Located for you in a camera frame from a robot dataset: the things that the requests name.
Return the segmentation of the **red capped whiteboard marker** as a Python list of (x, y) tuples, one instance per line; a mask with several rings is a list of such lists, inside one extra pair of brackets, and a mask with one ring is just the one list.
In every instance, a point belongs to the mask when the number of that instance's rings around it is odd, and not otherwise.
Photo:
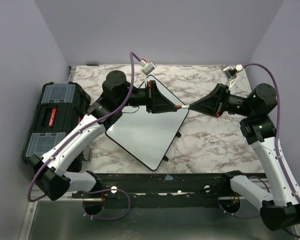
[(180, 110), (180, 109), (189, 109), (189, 108), (190, 108), (189, 105), (176, 105), (175, 107), (176, 107), (178, 110)]

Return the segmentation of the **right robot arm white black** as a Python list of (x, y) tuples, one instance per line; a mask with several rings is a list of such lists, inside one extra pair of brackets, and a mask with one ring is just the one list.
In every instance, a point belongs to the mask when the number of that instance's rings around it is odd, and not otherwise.
[(268, 114), (277, 106), (277, 93), (267, 83), (259, 84), (247, 97), (231, 94), (229, 87), (217, 84), (207, 96), (190, 104), (189, 109), (218, 118), (223, 112), (244, 116), (240, 130), (263, 167), (271, 192), (254, 184), (242, 172), (224, 173), (220, 191), (238, 193), (259, 210), (264, 225), (271, 231), (300, 224), (300, 187), (285, 160), (278, 128)]

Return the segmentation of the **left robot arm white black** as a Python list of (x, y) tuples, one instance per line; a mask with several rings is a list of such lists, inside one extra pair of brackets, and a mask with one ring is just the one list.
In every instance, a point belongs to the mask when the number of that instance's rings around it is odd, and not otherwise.
[(102, 90), (101, 97), (60, 143), (41, 157), (31, 158), (35, 171), (32, 181), (52, 201), (67, 192), (85, 192), (91, 198), (100, 194), (100, 179), (93, 172), (68, 172), (67, 169), (93, 140), (104, 134), (123, 115), (125, 106), (145, 106), (147, 112), (152, 114), (180, 109), (159, 91), (155, 81), (150, 81), (145, 88), (136, 88), (120, 70), (107, 74)]

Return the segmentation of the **black plastic toolbox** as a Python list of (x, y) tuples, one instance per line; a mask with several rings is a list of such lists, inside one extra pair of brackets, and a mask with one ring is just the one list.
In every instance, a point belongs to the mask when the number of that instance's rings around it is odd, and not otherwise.
[(81, 122), (90, 104), (91, 97), (77, 83), (43, 85), (22, 160), (40, 157), (56, 146)]

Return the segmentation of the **white whiteboard black frame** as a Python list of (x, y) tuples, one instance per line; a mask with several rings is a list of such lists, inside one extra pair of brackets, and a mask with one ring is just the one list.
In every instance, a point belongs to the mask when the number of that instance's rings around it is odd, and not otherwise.
[(176, 112), (148, 113), (145, 106), (125, 106), (120, 119), (106, 132), (106, 136), (155, 171), (166, 157), (189, 110)]

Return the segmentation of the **black front mounting rail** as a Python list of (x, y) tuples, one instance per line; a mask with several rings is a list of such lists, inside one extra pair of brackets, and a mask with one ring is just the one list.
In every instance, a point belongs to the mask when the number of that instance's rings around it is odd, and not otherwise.
[(221, 173), (99, 173), (96, 189), (72, 194), (89, 208), (218, 208), (237, 212), (240, 199), (224, 188)]

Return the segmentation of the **aluminium frame rail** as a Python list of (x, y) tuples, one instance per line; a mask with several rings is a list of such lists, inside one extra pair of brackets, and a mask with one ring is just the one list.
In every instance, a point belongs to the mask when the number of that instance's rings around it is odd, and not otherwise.
[(29, 240), (39, 202), (52, 202), (47, 196), (36, 202), (29, 202), (25, 211), (18, 240)]

